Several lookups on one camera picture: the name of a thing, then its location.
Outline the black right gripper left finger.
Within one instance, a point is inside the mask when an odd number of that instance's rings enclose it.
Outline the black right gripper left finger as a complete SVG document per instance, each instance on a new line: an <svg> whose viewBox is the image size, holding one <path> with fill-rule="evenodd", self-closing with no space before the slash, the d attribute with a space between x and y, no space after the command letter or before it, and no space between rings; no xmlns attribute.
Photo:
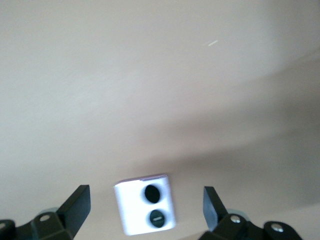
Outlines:
<svg viewBox="0 0 320 240"><path fill-rule="evenodd" d="M90 186L80 185L59 208L43 210L26 224L0 219L0 240L74 240L89 213Z"/></svg>

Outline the lavender flip phone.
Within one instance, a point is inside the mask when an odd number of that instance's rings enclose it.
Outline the lavender flip phone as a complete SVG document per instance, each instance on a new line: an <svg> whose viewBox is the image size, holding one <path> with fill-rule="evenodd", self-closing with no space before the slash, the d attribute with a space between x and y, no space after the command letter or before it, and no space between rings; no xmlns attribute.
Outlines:
<svg viewBox="0 0 320 240"><path fill-rule="evenodd" d="M168 175L125 179L114 186L114 191L127 236L167 231L176 226Z"/></svg>

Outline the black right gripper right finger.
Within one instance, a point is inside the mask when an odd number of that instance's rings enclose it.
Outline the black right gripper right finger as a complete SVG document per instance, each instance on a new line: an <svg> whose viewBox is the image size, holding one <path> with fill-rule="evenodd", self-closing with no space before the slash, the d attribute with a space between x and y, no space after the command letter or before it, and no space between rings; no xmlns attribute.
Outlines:
<svg viewBox="0 0 320 240"><path fill-rule="evenodd" d="M303 240L284 222L267 221L260 228L238 213L229 213L212 186L203 188L203 215L208 231L198 240Z"/></svg>

